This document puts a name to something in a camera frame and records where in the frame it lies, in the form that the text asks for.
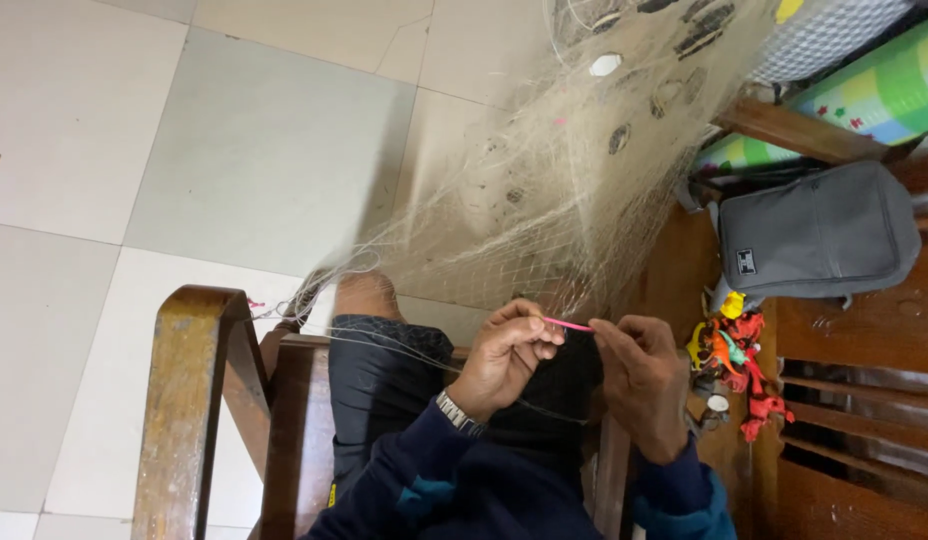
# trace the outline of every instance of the white fishing net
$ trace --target white fishing net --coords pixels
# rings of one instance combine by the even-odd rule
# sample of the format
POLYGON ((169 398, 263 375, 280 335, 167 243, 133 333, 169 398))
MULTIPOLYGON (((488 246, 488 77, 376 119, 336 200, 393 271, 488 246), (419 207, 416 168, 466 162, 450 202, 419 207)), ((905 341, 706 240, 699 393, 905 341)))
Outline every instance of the white fishing net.
POLYGON ((376 269, 407 296, 486 310, 522 296, 568 321, 619 315, 777 4, 557 0, 542 20, 551 46, 513 113, 468 129, 460 152, 428 171, 432 191, 302 291, 376 269))

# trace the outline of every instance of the pink netting needle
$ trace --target pink netting needle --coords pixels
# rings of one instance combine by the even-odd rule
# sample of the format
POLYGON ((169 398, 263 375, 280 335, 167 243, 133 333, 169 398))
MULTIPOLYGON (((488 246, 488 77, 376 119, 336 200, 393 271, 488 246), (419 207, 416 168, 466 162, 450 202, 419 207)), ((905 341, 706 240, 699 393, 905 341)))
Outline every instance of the pink netting needle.
POLYGON ((593 328, 590 326, 587 327, 587 326, 575 325, 573 323, 565 323, 564 321, 558 321, 557 319, 551 319, 550 317, 541 317, 541 318, 548 323, 554 323, 555 325, 563 326, 564 328, 569 328, 573 330, 576 329, 582 332, 587 332, 587 331, 590 333, 593 332, 593 328))

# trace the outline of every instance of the hand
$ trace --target hand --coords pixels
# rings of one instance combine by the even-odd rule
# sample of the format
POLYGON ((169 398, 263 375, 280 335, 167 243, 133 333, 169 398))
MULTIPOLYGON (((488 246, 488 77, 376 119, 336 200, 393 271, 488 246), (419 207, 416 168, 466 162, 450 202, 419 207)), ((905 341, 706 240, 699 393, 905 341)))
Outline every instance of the hand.
POLYGON ((608 409, 648 461, 670 463, 687 445, 684 407, 690 366, 677 356, 670 325, 627 315, 617 326, 591 319, 604 363, 608 409))
POLYGON ((464 370, 446 390, 464 414, 487 423, 518 399, 538 362, 554 358, 564 329, 541 317, 539 305, 519 298, 484 321, 464 370))

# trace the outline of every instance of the man's left hand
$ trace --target man's left hand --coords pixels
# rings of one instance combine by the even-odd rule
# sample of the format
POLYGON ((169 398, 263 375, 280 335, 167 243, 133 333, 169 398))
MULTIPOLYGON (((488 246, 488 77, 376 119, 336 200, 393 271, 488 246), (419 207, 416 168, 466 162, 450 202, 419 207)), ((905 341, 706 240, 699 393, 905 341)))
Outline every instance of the man's left hand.
POLYGON ((541 307, 513 300, 482 325, 464 370, 447 387, 464 414, 487 423, 494 412, 509 407, 527 386, 541 360, 553 359, 564 343, 564 329, 542 319, 541 307))

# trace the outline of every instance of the bag logo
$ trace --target bag logo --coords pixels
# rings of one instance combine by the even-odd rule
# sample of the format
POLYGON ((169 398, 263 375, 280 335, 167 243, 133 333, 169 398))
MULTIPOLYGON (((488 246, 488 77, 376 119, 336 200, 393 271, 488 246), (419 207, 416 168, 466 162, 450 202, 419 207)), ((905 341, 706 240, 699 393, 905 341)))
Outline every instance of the bag logo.
POLYGON ((754 250, 740 250, 737 252, 737 274, 753 276, 758 273, 754 265, 754 250))

